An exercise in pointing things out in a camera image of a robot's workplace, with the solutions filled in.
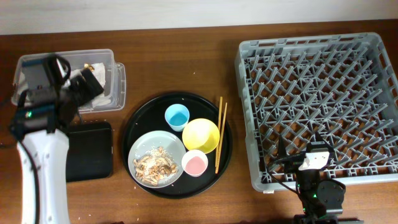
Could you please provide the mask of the white paper napkin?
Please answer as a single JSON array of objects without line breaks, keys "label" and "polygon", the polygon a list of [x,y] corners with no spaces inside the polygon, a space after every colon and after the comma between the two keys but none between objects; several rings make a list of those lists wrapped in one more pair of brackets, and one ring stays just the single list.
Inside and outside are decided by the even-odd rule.
[{"label": "white paper napkin", "polygon": [[92,64],[84,64],[84,67],[81,69],[72,70],[70,79],[81,74],[81,71],[84,69],[89,69],[92,73],[94,79],[97,84],[103,89],[103,92],[93,98],[88,104],[92,109],[97,109],[101,106],[105,106],[111,103],[111,72],[106,68],[106,65],[103,62],[100,63],[92,63]]}]

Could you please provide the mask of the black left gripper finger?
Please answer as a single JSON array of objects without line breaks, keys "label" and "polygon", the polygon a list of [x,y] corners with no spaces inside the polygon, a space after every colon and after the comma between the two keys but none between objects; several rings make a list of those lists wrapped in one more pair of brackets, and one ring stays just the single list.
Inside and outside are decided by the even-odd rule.
[{"label": "black left gripper finger", "polygon": [[86,88],[88,89],[89,93],[104,92],[104,88],[89,69],[81,70],[81,75],[85,79]]},{"label": "black left gripper finger", "polygon": [[102,93],[89,93],[86,88],[85,79],[79,75],[71,79],[70,90],[72,91],[77,106],[83,106]]}]

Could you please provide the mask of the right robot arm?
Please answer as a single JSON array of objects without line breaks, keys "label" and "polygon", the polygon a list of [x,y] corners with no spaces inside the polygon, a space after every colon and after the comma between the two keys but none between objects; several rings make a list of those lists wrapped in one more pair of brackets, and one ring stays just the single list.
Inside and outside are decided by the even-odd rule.
[{"label": "right robot arm", "polygon": [[343,213],[345,184],[334,179],[322,179],[320,172],[335,160],[334,149],[315,133],[315,140],[308,143],[304,151],[288,155],[284,139],[279,137],[278,154],[275,164],[280,164],[286,174],[295,174],[296,184],[293,193],[300,199],[302,215],[295,215],[293,222],[338,223],[338,215]]}]

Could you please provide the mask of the light blue plastic cup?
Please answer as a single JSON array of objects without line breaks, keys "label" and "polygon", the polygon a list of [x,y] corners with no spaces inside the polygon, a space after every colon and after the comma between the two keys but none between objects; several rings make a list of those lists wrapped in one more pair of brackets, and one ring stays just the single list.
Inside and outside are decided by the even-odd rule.
[{"label": "light blue plastic cup", "polygon": [[165,110],[167,124],[176,132],[182,132],[190,119],[188,108],[182,104],[170,105]]}]

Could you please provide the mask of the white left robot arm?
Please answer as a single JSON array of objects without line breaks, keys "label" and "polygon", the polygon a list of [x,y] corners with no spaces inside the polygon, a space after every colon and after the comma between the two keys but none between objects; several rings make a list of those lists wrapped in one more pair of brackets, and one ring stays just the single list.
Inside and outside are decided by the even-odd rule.
[{"label": "white left robot arm", "polygon": [[104,91],[84,68],[68,87],[25,90],[19,98],[10,132],[22,166],[22,222],[69,223],[66,134],[80,106]]}]

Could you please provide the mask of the pink plastic cup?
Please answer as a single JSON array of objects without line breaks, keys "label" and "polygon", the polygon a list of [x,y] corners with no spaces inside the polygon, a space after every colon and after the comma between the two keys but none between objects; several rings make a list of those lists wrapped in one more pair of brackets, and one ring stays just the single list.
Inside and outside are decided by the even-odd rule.
[{"label": "pink plastic cup", "polygon": [[192,177],[201,176],[208,167],[206,154],[199,150],[191,150],[182,157],[183,170]]}]

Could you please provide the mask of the gold snack wrapper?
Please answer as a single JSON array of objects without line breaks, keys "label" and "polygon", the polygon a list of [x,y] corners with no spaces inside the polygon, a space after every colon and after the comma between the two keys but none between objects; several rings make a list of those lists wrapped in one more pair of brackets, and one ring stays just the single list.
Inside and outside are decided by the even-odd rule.
[{"label": "gold snack wrapper", "polygon": [[92,65],[88,64],[88,63],[84,64],[84,68],[85,69],[89,69],[91,72],[95,70],[95,68]]}]

